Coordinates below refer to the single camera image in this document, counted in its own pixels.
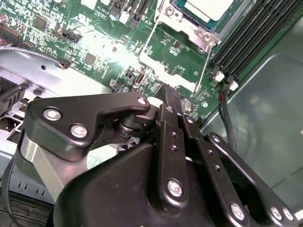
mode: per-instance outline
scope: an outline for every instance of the black bracket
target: black bracket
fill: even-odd
[[[45,118],[48,109],[58,111],[60,119]],[[27,107],[24,130],[32,141],[55,155],[78,161],[92,148],[128,141],[112,130],[114,121],[126,115],[144,115],[149,109],[150,104],[137,93],[39,99]],[[72,135],[73,125],[84,127],[87,135]]]
[[[244,193],[250,215],[262,226],[295,226],[296,217],[289,207],[265,184],[240,156],[217,134],[206,139],[219,151],[230,170],[231,181]]]

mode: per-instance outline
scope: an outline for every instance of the capacitor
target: capacitor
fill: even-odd
[[[9,20],[9,17],[5,14],[0,14],[0,23],[6,23]]]
[[[189,113],[193,105],[191,99],[187,96],[181,96],[180,99],[181,99],[183,112],[185,114]]]

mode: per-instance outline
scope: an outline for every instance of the silver screw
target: silver screw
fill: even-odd
[[[208,107],[208,102],[203,102],[203,103],[202,103],[202,107],[203,107],[203,108],[207,108],[207,107]]]
[[[169,105],[166,107],[166,109],[167,109],[169,112],[171,112],[171,113],[174,112],[174,110],[173,110]]]
[[[46,109],[43,111],[43,117],[50,121],[57,121],[61,119],[61,113],[56,109]]]
[[[289,212],[289,210],[288,210],[288,209],[283,208],[282,210],[283,210],[283,212],[284,212],[285,216],[286,216],[286,217],[287,217],[289,220],[291,220],[291,221],[293,221],[293,220],[294,220],[294,218],[293,218],[292,214]]]
[[[193,119],[189,116],[186,117],[189,123],[194,123]]]
[[[238,206],[238,204],[232,203],[231,210],[237,219],[239,219],[241,221],[244,220],[244,218],[245,218],[244,213],[243,213],[241,207]]]
[[[172,6],[168,6],[166,9],[165,9],[165,13],[167,16],[172,16],[175,12],[175,9],[172,7]]]
[[[209,42],[212,39],[212,36],[209,33],[206,33],[202,36],[204,42]]]
[[[183,193],[181,185],[175,180],[169,180],[167,182],[169,192],[176,197],[180,197]]]
[[[87,133],[87,129],[82,125],[76,124],[71,127],[71,134],[77,138],[84,138]]]
[[[142,105],[146,105],[146,101],[144,98],[138,98],[138,102],[141,103]]]
[[[217,136],[215,136],[215,135],[213,135],[213,139],[214,139],[217,143],[220,142],[219,138],[218,138]]]
[[[271,207],[271,208],[270,208],[270,211],[271,211],[271,213],[275,216],[276,219],[278,219],[278,220],[280,220],[280,221],[282,220],[282,215],[280,214],[280,212],[278,211],[277,208]]]

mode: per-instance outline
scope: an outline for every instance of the mounting hole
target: mounting hole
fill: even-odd
[[[140,104],[142,104],[142,105],[146,105],[146,101],[145,101],[145,99],[144,98],[138,98],[138,102],[140,103]]]
[[[171,149],[172,149],[173,151],[175,151],[175,152],[178,151],[178,148],[177,148],[175,145],[173,145],[173,146],[171,147]]]
[[[171,113],[174,112],[174,110],[173,110],[169,105],[166,107],[166,109],[167,109],[169,112],[171,112]]]
[[[205,53],[205,51],[204,51],[201,47],[199,47],[199,48],[198,48],[198,53],[199,53],[199,54],[203,54],[203,53]]]
[[[215,166],[214,168],[215,168],[218,172],[221,171],[221,168],[220,168],[219,166]]]

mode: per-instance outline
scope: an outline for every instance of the green circuit board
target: green circuit board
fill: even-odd
[[[224,19],[217,25],[216,32],[219,33],[224,28],[244,1],[234,1]],[[123,24],[112,19],[112,3],[107,6],[101,0],[62,0],[60,4],[53,0],[0,0],[0,14],[9,17],[7,25],[23,34],[24,40],[35,45],[34,49],[55,59],[71,60],[75,70],[109,88],[117,86],[119,82],[121,92],[155,96],[163,83],[151,68],[138,60],[138,56],[154,27],[156,2],[150,2],[145,16],[136,28],[131,28],[129,23]],[[239,15],[223,37],[222,43],[241,22],[249,7]],[[63,29],[80,34],[81,41],[75,44],[62,39],[60,31]],[[275,36],[275,42],[286,30],[284,28]],[[220,45],[213,48],[213,55],[219,48]],[[199,80],[207,56],[206,53],[199,53],[198,47],[185,34],[178,33],[165,24],[156,27],[146,50],[150,58],[165,67],[167,73],[178,74],[194,83]],[[125,75],[130,66],[134,75],[128,78]],[[195,96],[184,87],[178,88],[181,96],[192,99],[190,115],[195,119],[199,116],[205,119],[218,105],[220,88],[213,80],[210,69],[206,69],[206,72]],[[145,77],[139,86],[134,86],[134,78],[140,73],[144,73]]]

